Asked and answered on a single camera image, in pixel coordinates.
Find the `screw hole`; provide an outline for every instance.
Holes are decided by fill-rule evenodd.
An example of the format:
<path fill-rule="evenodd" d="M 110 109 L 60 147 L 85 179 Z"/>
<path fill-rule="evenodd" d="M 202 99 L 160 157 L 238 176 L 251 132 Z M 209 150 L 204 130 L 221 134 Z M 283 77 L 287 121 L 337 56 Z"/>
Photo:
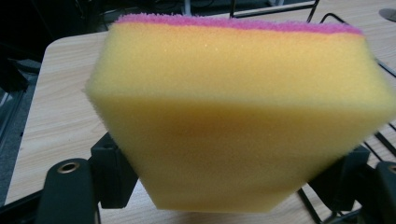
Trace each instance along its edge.
<path fill-rule="evenodd" d="M 105 149 L 114 149 L 115 145 L 112 144 L 112 143 L 105 143 L 105 144 L 103 145 L 103 147 L 104 147 Z"/>
<path fill-rule="evenodd" d="M 75 170 L 77 170 L 79 167 L 79 163 L 78 162 L 69 162 L 66 163 L 64 165 L 62 165 L 61 167 L 58 168 L 58 173 L 61 174 L 68 174 L 68 173 L 72 173 Z"/>

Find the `foam surface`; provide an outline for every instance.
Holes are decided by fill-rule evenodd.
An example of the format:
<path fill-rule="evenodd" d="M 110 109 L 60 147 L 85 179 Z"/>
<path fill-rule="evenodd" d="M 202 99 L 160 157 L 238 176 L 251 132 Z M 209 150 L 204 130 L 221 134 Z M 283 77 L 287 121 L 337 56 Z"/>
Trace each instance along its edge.
<path fill-rule="evenodd" d="M 120 19 L 87 84 L 159 208 L 268 211 L 396 115 L 355 28 L 205 20 Z"/>

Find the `light wood tabletop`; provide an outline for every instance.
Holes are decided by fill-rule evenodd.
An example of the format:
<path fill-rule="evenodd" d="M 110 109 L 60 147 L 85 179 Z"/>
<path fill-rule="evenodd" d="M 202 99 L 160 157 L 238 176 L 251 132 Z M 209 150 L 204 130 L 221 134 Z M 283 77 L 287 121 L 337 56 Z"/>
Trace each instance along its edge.
<path fill-rule="evenodd" d="M 337 14 L 361 28 L 375 57 L 396 70 L 396 22 L 381 18 L 378 11 L 382 8 L 396 8 L 396 1 L 322 0 L 312 22 L 319 22 L 328 12 Z M 308 13 L 301 10 L 253 19 L 305 21 Z M 59 161 L 88 159 L 90 148 L 105 134 L 104 125 L 84 93 L 105 38 L 106 33 L 67 37 L 47 48 L 6 203 L 42 189 L 46 172 Z M 396 87 L 396 78 L 384 74 Z M 381 133 L 396 146 L 395 130 L 384 126 Z M 385 160 L 396 161 L 374 137 L 366 142 Z M 330 211 L 312 189 L 305 186 L 304 190 L 320 217 L 328 216 Z M 100 212 L 103 223 L 313 223 L 296 195 L 267 214 L 189 213 L 156 209 L 140 183 L 126 208 Z"/>

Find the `yellow sponge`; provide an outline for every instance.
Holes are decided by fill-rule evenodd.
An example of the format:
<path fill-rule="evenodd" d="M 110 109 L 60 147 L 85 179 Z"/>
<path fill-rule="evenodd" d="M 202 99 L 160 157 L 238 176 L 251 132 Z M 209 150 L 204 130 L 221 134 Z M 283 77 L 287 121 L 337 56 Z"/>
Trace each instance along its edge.
<path fill-rule="evenodd" d="M 341 24 L 128 15 L 87 93 L 161 209 L 265 212 L 396 115 Z"/>

